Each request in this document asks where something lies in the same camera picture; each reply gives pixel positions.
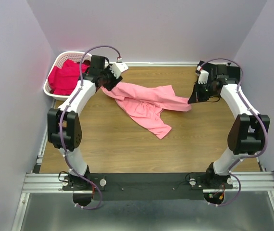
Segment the light pink t shirt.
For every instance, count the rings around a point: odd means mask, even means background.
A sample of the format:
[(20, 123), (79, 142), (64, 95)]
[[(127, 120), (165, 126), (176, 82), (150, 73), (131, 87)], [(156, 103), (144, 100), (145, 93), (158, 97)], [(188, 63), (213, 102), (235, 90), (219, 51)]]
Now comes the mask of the light pink t shirt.
[(113, 98), (118, 106), (138, 125), (163, 139), (172, 127), (161, 119), (163, 110), (188, 112), (191, 110), (188, 98), (176, 96), (172, 85), (154, 88), (121, 82), (111, 91), (102, 91)]

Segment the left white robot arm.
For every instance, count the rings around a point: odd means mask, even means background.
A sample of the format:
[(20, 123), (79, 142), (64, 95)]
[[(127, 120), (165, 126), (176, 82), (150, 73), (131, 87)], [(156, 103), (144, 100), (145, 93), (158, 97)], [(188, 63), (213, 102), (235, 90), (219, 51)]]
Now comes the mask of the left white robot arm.
[(88, 100), (101, 87), (112, 90), (128, 70), (121, 56), (113, 64), (108, 61), (104, 56), (92, 55), (89, 68), (78, 68), (79, 79), (70, 96), (58, 108), (51, 108), (47, 113), (48, 142), (59, 150), (69, 168), (65, 182), (79, 190), (85, 190), (88, 186), (99, 189), (90, 179), (89, 167), (79, 148), (82, 141), (79, 116)]

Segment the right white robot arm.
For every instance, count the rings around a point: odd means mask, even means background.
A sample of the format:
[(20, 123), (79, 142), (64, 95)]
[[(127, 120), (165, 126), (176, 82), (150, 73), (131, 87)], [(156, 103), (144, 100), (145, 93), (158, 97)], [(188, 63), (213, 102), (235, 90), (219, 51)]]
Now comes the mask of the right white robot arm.
[(223, 99), (229, 106), (234, 123), (227, 136), (227, 149), (212, 162), (205, 173), (189, 174), (189, 184), (214, 189), (231, 184), (231, 172), (240, 162), (257, 158), (267, 148), (270, 118), (262, 115), (248, 101), (241, 88), (242, 69), (238, 65), (200, 61), (188, 104), (203, 103), (211, 97)]

